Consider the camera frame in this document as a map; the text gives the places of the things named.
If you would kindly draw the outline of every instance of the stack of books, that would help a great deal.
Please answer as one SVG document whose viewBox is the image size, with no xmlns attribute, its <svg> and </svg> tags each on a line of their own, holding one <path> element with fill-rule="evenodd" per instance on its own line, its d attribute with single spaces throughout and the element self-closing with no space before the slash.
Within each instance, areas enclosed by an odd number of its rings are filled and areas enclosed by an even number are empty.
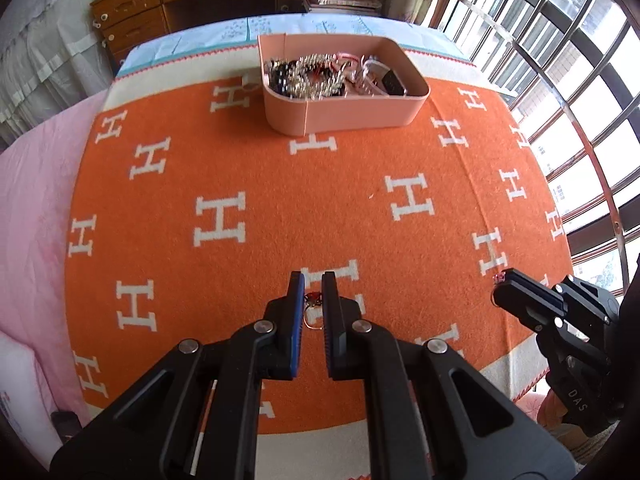
<svg viewBox="0 0 640 480">
<path fill-rule="evenodd" d="M 377 0 L 302 0 L 306 12 L 380 16 L 382 4 Z"/>
</svg>

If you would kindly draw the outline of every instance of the orange blanket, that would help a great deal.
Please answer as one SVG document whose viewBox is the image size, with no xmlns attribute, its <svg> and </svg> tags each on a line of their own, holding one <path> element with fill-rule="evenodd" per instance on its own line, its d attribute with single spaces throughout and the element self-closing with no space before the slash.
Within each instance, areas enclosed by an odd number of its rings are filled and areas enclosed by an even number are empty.
<svg viewBox="0 0 640 480">
<path fill-rule="evenodd" d="M 307 290 L 335 269 L 364 317 L 405 340 L 446 338 L 511 397 L 535 380 L 530 332 L 490 291 L 507 266 L 547 283 L 571 271 L 554 201 L 498 94 L 429 83 L 410 126 L 304 139 L 271 130 L 240 77 L 99 114 L 65 269 L 86 402 L 107 406 L 183 338 L 258 319 L 294 269 Z M 364 418 L 361 386 L 327 378 L 322 332 L 305 328 L 302 344 L 299 378 L 262 391 L 262 433 Z"/>
</svg>

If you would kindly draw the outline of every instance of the red stitching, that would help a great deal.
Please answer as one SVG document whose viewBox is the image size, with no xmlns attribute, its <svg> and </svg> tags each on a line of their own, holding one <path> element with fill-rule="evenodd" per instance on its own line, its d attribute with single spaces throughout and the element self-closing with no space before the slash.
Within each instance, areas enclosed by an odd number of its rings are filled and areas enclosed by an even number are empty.
<svg viewBox="0 0 640 480">
<path fill-rule="evenodd" d="M 158 63 L 156 65 L 145 66 L 144 68 L 140 68 L 140 69 L 136 70 L 135 72 L 130 72 L 128 74 L 121 75 L 121 76 L 116 76 L 113 81 L 114 82 L 120 81 L 120 80 L 125 79 L 125 78 L 127 78 L 129 76 L 136 75 L 136 74 L 139 74 L 141 72 L 145 72 L 146 70 L 151 70 L 152 68 L 156 68 L 156 67 L 159 67 L 159 66 L 168 65 L 170 63 L 175 63 L 176 61 L 182 61 L 182 60 L 191 59 L 191 58 L 194 58 L 194 57 L 210 56 L 211 54 L 218 54 L 219 52 L 227 52 L 229 50 L 241 50 L 243 48 L 252 48 L 254 46 L 256 46 L 256 45 L 255 44 L 248 44 L 248 45 L 240 45 L 240 46 L 228 46 L 228 47 L 225 47 L 225 48 L 215 48 L 214 50 L 209 50 L 207 52 L 199 52 L 197 54 L 188 54 L 187 56 L 177 57 L 176 59 L 170 59 L 168 61 L 163 61 L 162 63 Z M 462 63 L 462 64 L 468 65 L 468 66 L 475 66 L 473 63 L 471 63 L 469 61 L 464 61 L 462 59 L 456 59 L 455 57 L 444 56 L 443 54 L 436 54 L 434 52 L 424 52 L 422 50 L 415 50 L 414 48 L 404 48 L 404 51 L 406 51 L 406 52 L 415 52 L 416 54 L 424 54 L 425 56 L 433 56 L 433 57 L 439 57 L 439 58 L 442 58 L 442 59 L 448 59 L 450 61 L 455 61 L 455 62 Z"/>
<path fill-rule="evenodd" d="M 533 382 L 529 383 L 529 386 L 527 386 L 524 390 L 522 390 L 518 396 L 512 400 L 512 402 L 518 402 L 522 397 L 524 397 L 527 393 L 529 393 L 529 390 L 532 389 L 536 384 L 538 384 L 546 375 L 546 373 L 549 371 L 549 368 L 547 368 L 544 372 L 542 372 L 538 378 L 534 379 Z"/>
</svg>

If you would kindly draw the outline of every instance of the pink bedsheet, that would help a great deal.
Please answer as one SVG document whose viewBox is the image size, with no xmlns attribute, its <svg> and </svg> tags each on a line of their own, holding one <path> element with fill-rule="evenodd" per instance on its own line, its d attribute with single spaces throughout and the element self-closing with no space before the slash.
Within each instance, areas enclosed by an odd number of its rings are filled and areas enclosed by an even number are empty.
<svg viewBox="0 0 640 480">
<path fill-rule="evenodd" d="M 64 259 L 76 174 L 105 96 L 68 108 L 0 155 L 0 330 L 35 351 L 58 408 L 83 425 L 89 415 L 66 330 Z"/>
</svg>

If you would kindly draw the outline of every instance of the light blue tablecloth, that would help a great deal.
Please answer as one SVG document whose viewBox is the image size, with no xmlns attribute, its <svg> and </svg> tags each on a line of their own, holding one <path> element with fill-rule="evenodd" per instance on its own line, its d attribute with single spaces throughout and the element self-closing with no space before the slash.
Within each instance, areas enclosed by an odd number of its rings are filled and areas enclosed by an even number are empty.
<svg viewBox="0 0 640 480">
<path fill-rule="evenodd" d="M 218 48 L 256 44 L 260 34 L 283 32 L 386 36 L 406 48 L 467 60 L 449 38 L 434 28 L 346 14 L 276 14 L 210 23 L 147 41 L 129 53 L 118 76 L 179 57 Z"/>
</svg>

